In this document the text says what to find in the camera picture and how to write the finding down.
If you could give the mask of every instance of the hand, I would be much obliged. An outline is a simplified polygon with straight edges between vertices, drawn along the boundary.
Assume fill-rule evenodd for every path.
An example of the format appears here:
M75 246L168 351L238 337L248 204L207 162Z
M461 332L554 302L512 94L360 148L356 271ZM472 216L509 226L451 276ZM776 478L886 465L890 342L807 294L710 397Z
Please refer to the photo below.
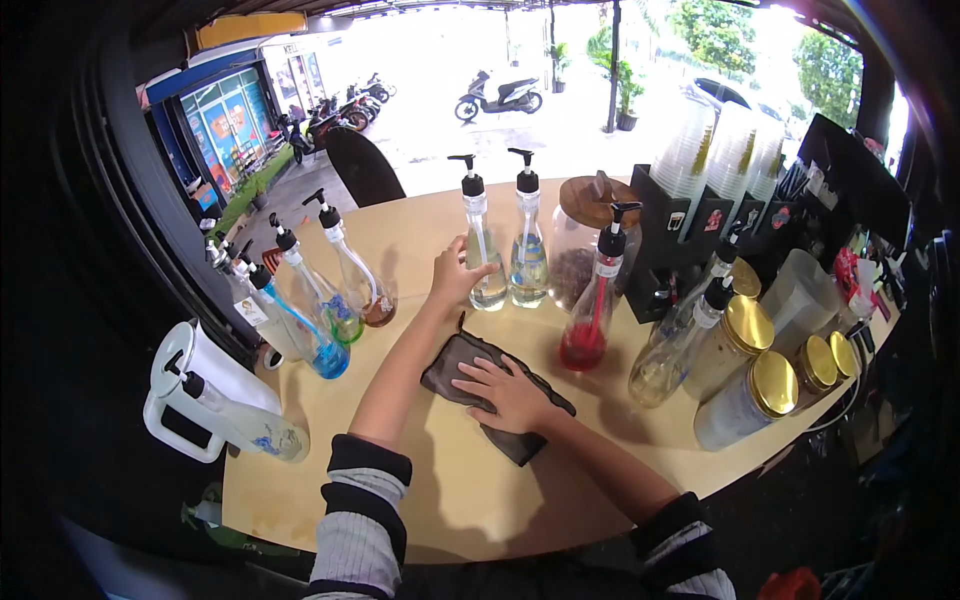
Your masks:
M439 302L444 309L452 308L465 300L481 278L493 275L500 265L488 263L468 269L464 258L460 257L467 247L467 235L458 235L453 238L446 250L433 259L433 285L430 286L429 298Z
M454 379L453 387L489 400L496 408L493 415L482 408L471 407L467 414L478 421L501 431L526 433L537 431L548 419L560 414L569 414L546 397L523 373L520 367L504 354L503 363L513 374L505 373L494 363L483 358L473 362L482 369L460 363L460 371L476 379L464 381Z

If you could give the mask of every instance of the sleeve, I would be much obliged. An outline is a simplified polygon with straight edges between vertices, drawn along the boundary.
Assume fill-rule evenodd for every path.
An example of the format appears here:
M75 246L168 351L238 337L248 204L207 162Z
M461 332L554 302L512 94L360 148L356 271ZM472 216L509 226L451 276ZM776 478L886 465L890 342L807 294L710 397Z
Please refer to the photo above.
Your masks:
M687 492L663 507L631 534L644 564L643 584L655 595L700 596L735 600L727 573L719 567L707 512L696 494Z
M321 488L317 560L305 598L388 600L400 583L407 530L397 513L413 466L407 457L350 435L333 438Z

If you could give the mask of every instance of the black chair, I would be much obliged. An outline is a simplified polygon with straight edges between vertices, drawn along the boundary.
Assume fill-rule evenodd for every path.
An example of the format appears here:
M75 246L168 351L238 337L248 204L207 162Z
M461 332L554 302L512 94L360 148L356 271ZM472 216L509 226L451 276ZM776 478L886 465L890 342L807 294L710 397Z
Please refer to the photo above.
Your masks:
M331 129L326 135L326 154L357 206L407 197L390 162L360 133L345 127Z

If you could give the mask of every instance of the green artificial grass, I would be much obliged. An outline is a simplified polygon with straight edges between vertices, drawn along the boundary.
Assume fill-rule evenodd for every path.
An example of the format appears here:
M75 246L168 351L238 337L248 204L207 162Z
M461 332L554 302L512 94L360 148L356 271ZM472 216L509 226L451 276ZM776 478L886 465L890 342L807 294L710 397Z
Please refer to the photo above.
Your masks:
M247 207L250 206L250 202L252 202L253 197L256 196L257 186L260 185L266 189L270 185L270 181L280 172L280 169L293 159L293 157L293 146L284 144L279 152L276 153L276 156L268 160L262 169L241 183L236 193L230 198L230 202L227 203L227 207L224 208L224 216L217 222L216 227L207 232L206 239L215 240L217 231L222 231L223 233L229 232L233 224L240 218L240 215L247 211Z

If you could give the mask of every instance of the beige countertop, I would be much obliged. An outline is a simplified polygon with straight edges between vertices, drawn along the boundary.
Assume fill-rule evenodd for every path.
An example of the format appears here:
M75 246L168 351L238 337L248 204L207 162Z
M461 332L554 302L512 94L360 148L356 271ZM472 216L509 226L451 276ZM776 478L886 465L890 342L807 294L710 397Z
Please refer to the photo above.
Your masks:
M540 182L539 222L548 247L562 182ZM510 236L518 225L515 186L488 185L487 194L491 230L501 253L509 256ZM353 247L396 285L397 315L385 327L364 331L351 347L347 371L338 379L320 379L302 362L281 365L273 372L258 366L257 375L280 396L284 416L309 431L312 447L297 465L265 454L227 456L224 474L226 526L309 551L316 548L314 529L324 515L320 486L327 481L330 439L347 430L367 383L425 300L434 256L466 230L459 190L361 208L343 219ZM312 266L339 284L336 255L320 224L311 221L296 234ZM289 267L281 265L280 285L288 284L290 276ZM720 452L705 452L693 434L698 400L683 387L657 409L639 408L630 401L627 374L651 324L637 324L626 299L613 314L603 362L586 373L561 367L557 348L566 314L549 300L533 310L509 303L495 313L466 310L467 331L520 357L576 406L577 419L700 497L777 454L852 384L847 382L797 417L775 422ZM459 310L448 316L436 349L454 332L457 316ZM871 330L878 347L894 322L888 324L876 313ZM538 554L602 540L632 526L556 448L548 445L529 465L518 468L488 442L463 406L423 388L401 450L414 465L413 483L400 504L411 563Z

